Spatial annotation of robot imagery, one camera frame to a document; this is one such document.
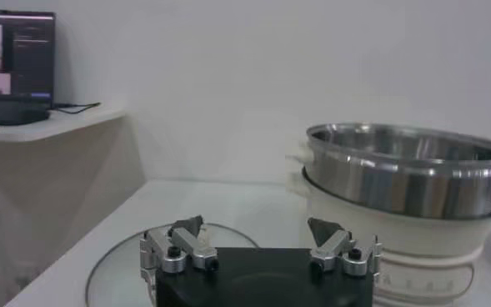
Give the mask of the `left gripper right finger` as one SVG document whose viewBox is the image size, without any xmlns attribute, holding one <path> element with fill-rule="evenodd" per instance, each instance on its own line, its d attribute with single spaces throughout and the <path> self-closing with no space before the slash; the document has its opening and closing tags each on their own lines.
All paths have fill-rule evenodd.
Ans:
<svg viewBox="0 0 491 307">
<path fill-rule="evenodd" d="M 309 268 L 313 277 L 340 269 L 352 277 L 380 275 L 382 243 L 376 234 L 370 240 L 358 241 L 340 224 L 309 218 L 308 227 L 316 247 L 309 251 Z"/>
</svg>

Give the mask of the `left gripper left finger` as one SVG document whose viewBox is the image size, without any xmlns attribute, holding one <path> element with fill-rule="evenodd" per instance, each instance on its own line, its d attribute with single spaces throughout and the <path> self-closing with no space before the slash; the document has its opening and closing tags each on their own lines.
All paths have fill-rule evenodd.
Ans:
<svg viewBox="0 0 491 307">
<path fill-rule="evenodd" d="M 140 243 L 140 275 L 148 292 L 157 290 L 157 272 L 175 275 L 187 268 L 188 259 L 195 269 L 215 272 L 219 268 L 218 251 L 198 238 L 203 217 L 176 221 L 166 233 L 158 229 L 142 232 Z"/>
</svg>

